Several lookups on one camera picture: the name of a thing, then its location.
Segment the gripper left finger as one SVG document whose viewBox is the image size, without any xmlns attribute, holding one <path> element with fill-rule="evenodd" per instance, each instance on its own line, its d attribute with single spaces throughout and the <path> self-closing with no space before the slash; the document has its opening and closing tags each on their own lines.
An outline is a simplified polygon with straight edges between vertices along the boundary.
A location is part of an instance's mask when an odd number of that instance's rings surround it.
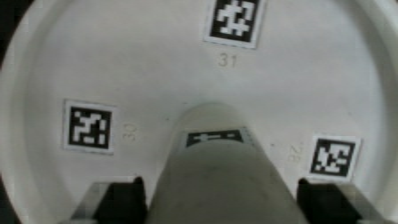
<svg viewBox="0 0 398 224">
<path fill-rule="evenodd" d="M 58 224 L 144 224 L 147 215 L 144 179 L 96 182 L 71 217 Z"/>
</svg>

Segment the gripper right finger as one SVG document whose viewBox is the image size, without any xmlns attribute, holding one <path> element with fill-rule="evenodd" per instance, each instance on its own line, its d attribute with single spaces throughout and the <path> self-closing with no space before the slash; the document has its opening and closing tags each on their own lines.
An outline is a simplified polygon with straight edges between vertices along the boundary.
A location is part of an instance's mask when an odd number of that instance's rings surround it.
<svg viewBox="0 0 398 224">
<path fill-rule="evenodd" d="M 298 180 L 297 204 L 309 224 L 391 224 L 352 185 Z"/>
</svg>

